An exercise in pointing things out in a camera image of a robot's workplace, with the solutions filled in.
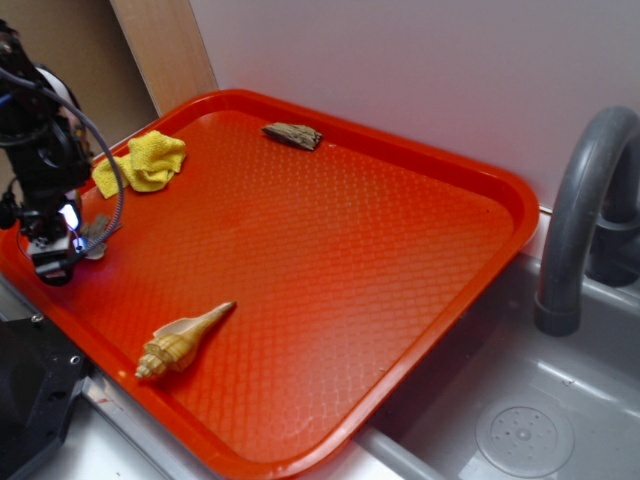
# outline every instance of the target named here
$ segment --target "gray sink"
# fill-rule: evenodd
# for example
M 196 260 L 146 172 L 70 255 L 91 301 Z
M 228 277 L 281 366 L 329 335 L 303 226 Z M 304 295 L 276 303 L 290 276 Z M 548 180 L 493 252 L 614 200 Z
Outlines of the gray sink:
M 580 330 L 551 337 L 538 269 L 518 257 L 370 420 L 408 476 L 640 479 L 638 299 L 587 280 Z

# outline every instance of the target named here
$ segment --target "seashell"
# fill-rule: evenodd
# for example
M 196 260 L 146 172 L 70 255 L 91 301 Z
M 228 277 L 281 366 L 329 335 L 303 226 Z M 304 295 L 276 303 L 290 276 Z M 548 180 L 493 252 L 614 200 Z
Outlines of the seashell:
M 167 370 L 182 372 L 196 358 L 198 345 L 204 335 L 236 306 L 227 302 L 195 318 L 181 318 L 153 333 L 153 340 L 144 346 L 136 377 L 161 377 Z

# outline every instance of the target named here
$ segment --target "yellow sponge cloth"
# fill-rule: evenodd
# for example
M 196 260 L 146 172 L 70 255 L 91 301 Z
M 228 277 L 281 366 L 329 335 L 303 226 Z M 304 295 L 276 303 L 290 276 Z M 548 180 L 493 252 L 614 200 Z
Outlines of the yellow sponge cloth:
M 177 138 L 167 137 L 153 130 L 139 138 L 129 140 L 129 154 L 115 157 L 122 173 L 123 184 L 137 192 L 155 192 L 164 188 L 175 173 L 180 172 L 184 160 L 185 144 Z M 91 175 L 104 198 L 118 193 L 111 164 L 101 161 Z

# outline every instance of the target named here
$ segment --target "driftwood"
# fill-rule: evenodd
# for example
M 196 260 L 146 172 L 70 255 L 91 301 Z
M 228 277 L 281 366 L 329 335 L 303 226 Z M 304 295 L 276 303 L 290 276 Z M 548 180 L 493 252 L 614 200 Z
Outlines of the driftwood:
M 313 151 L 322 139 L 322 134 L 306 125 L 273 123 L 262 128 L 265 135 L 291 147 Z

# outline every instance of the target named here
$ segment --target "orange plastic tray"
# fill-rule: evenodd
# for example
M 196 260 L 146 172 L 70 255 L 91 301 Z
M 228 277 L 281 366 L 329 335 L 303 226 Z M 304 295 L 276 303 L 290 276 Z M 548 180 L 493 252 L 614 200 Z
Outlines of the orange plastic tray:
M 315 152 L 271 122 L 324 134 Z M 106 257 L 48 287 L 0 239 L 0 268 L 202 462 L 280 478 L 327 458 L 534 231 L 515 176 L 245 91 L 199 97 L 149 125 L 187 145 L 183 171 L 126 192 Z M 126 153 L 126 146 L 114 150 Z M 85 218 L 109 214 L 96 189 Z M 134 377 L 160 326 L 229 300 L 182 374 Z

